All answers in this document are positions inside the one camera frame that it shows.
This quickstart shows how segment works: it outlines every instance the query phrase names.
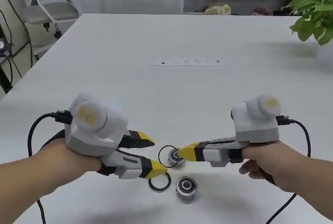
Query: black object on shelf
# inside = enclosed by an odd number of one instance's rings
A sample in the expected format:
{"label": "black object on shelf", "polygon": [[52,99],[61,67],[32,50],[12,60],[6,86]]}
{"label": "black object on shelf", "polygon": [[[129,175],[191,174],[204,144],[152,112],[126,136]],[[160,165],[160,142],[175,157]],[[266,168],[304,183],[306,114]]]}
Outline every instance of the black object on shelf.
{"label": "black object on shelf", "polygon": [[[0,48],[1,56],[7,56],[6,53],[8,53],[9,45],[10,44],[7,42],[6,35],[0,25],[0,47],[2,46],[2,48]],[[1,65],[0,65],[0,86],[5,91],[6,94],[12,89],[12,85],[10,84],[10,81],[6,76],[4,70],[2,69]]]}

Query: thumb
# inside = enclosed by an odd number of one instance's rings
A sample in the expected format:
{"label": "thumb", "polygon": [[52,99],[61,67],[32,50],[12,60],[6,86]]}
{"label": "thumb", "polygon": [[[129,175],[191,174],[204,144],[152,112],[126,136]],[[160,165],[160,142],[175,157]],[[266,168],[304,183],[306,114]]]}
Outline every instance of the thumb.
{"label": "thumb", "polygon": [[243,159],[258,160],[261,157],[261,149],[258,146],[247,146],[242,149]]}

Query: bearing ring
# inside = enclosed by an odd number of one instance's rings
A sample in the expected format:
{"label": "bearing ring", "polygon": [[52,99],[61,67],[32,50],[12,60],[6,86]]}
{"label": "bearing ring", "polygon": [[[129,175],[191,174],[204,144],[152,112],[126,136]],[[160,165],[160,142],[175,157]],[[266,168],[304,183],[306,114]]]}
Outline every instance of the bearing ring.
{"label": "bearing ring", "polygon": [[180,158],[178,156],[177,150],[173,149],[169,151],[168,162],[173,168],[182,168],[186,164],[186,160],[184,158]]}
{"label": "bearing ring", "polygon": [[191,177],[181,177],[176,182],[176,193],[183,201],[191,201],[197,194],[197,183]]}

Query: green plant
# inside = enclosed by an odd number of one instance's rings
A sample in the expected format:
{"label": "green plant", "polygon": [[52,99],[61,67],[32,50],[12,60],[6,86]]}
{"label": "green plant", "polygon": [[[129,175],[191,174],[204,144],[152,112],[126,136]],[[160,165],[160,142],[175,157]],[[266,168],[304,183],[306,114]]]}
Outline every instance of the green plant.
{"label": "green plant", "polygon": [[302,42],[311,35],[320,45],[333,39],[333,0],[293,0],[287,7],[292,8],[292,14],[302,15],[290,27]]}

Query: wrist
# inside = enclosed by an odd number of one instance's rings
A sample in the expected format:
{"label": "wrist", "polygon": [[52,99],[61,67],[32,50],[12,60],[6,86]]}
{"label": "wrist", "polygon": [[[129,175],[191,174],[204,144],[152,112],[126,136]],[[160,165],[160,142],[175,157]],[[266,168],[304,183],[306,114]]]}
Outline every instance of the wrist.
{"label": "wrist", "polygon": [[34,167],[33,177],[36,182],[35,187],[42,194],[40,197],[55,191],[58,188],[56,182],[57,176],[52,172],[48,162],[37,155],[29,157],[29,160]]}
{"label": "wrist", "polygon": [[312,158],[303,156],[297,166],[290,173],[290,192],[301,194],[302,185],[308,177],[308,169],[311,166]]}

